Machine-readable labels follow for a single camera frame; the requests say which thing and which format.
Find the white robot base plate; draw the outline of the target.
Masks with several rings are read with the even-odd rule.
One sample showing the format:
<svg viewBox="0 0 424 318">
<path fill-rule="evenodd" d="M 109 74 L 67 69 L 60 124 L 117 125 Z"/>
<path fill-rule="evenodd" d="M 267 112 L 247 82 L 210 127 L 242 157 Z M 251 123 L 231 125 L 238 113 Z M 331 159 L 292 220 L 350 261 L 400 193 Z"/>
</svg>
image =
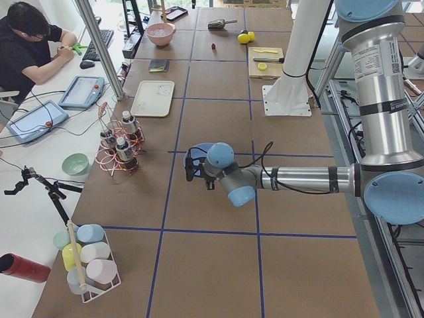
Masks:
<svg viewBox="0 0 424 318">
<path fill-rule="evenodd" d="M 274 85 L 263 85 L 262 96 L 266 116 L 312 115 L 305 78 L 280 78 Z"/>
</svg>

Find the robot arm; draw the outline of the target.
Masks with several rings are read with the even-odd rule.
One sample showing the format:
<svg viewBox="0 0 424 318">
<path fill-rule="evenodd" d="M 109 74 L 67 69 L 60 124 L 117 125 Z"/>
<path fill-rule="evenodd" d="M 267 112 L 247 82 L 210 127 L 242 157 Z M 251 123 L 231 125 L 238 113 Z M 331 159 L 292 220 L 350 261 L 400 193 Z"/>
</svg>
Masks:
<svg viewBox="0 0 424 318">
<path fill-rule="evenodd" d="M 405 25 L 399 1 L 300 1 L 282 75 L 266 89 L 268 116 L 304 116 L 306 79 L 329 11 L 338 15 L 342 45 L 351 53 L 366 154 L 348 167 L 241 168 L 233 149 L 214 144 L 200 176 L 219 182 L 233 205 L 249 202 L 257 189 L 309 194 L 350 193 L 393 225 L 423 219 L 423 157 L 411 141 L 397 37 Z"/>
</svg>

